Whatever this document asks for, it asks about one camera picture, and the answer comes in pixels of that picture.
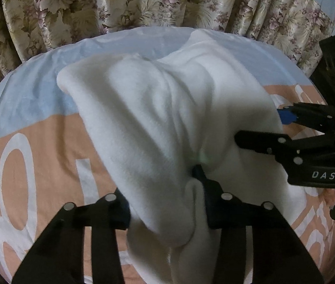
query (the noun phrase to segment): printed das logo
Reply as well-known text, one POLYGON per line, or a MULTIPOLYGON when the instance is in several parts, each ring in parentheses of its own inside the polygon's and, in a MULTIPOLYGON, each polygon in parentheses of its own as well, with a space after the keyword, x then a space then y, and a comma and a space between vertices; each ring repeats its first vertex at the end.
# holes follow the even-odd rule
POLYGON ((335 172, 333 172, 333 173, 324 172, 323 174, 320 174, 320 172, 314 171, 312 173, 312 178, 332 180, 332 179, 335 179, 335 172))

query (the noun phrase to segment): blue gripper part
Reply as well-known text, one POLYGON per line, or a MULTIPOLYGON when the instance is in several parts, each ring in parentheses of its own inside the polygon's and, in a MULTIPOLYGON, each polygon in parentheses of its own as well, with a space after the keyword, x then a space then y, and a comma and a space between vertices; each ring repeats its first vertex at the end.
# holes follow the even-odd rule
POLYGON ((290 125, 296 122, 297 116, 287 109, 277 109, 283 125, 290 125))

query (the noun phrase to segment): silver screw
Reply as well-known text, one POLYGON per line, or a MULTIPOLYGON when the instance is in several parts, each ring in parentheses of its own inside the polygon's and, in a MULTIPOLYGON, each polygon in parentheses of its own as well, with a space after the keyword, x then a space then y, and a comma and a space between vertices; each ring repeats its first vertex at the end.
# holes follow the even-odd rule
POLYGON ((300 157, 295 157, 294 158, 294 163, 297 165, 301 165, 303 163, 303 159, 300 157))
POLYGON ((274 204, 271 202, 265 202, 263 203, 263 208, 267 210, 273 210, 274 209, 274 204))
POLYGON ((75 204, 72 203, 72 202, 69 202, 69 203, 66 203, 66 204, 64 205, 64 210, 66 210, 66 211, 70 211, 70 210, 72 210, 74 207, 75 207, 75 204))
POLYGON ((231 199, 233 199, 233 195, 231 195, 231 194, 228 193, 228 192, 224 192, 224 193, 221 195, 221 198, 222 198, 224 201, 230 201, 231 199))
POLYGON ((107 202, 113 202, 117 199, 117 196, 113 193, 110 193, 110 194, 107 194, 104 198, 107 202))

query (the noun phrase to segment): white towel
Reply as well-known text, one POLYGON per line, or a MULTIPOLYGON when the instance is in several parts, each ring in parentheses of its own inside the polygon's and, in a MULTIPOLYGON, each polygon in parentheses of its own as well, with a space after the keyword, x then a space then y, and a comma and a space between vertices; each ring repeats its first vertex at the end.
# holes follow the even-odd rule
POLYGON ((293 221, 282 166, 234 142, 240 129, 282 132, 274 103, 206 32, 159 60, 92 56, 64 68, 57 83, 130 203, 129 253, 146 283, 211 283, 219 232, 207 226, 196 164, 223 190, 247 203, 272 201, 293 221))

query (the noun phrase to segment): bed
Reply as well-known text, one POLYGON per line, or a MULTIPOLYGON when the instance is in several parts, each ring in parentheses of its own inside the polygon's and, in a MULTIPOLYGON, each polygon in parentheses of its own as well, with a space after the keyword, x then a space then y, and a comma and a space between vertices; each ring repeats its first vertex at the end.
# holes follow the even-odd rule
MULTIPOLYGON (((64 66, 103 52, 161 58, 193 28, 207 29, 219 43, 234 43, 229 50, 256 77, 253 62, 270 56, 277 67, 265 69, 259 82, 277 108, 324 104, 306 77, 334 25, 335 0, 0 0, 0 274, 11 280, 65 202, 90 204, 116 188, 74 103, 56 85, 64 66), (253 52, 237 45, 241 36, 253 52)), ((299 126, 285 131, 293 138, 316 135, 299 126)), ((301 212, 290 223, 327 281, 335 276, 332 199, 329 191, 303 188, 301 212)), ((130 263, 125 234, 117 238, 126 283, 144 283, 130 263)))

